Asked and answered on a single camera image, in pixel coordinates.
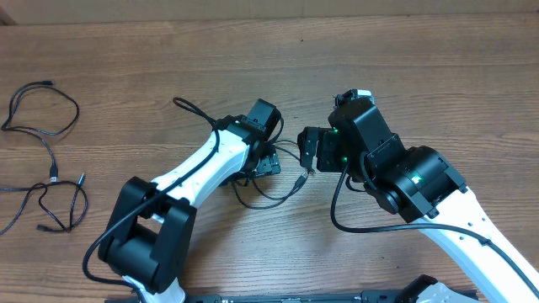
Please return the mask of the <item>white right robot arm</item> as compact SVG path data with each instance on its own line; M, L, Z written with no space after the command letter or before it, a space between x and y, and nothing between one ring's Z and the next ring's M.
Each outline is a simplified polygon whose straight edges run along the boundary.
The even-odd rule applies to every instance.
M307 127L297 137L302 167L339 173L336 185L362 183L379 207L400 215L392 226L349 227L353 234L420 231L461 268L491 302L536 302L538 272L500 232L466 179L438 151L404 147L368 90L350 89L334 98L327 128Z

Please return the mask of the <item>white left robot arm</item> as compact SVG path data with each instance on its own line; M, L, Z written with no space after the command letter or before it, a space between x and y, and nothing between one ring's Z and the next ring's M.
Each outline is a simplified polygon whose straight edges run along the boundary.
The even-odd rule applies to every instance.
M204 145L172 171L125 183L104 234L90 247L134 290L139 302L183 302L178 275L197 210L223 182L251 173L282 123L280 116L227 116L211 123Z

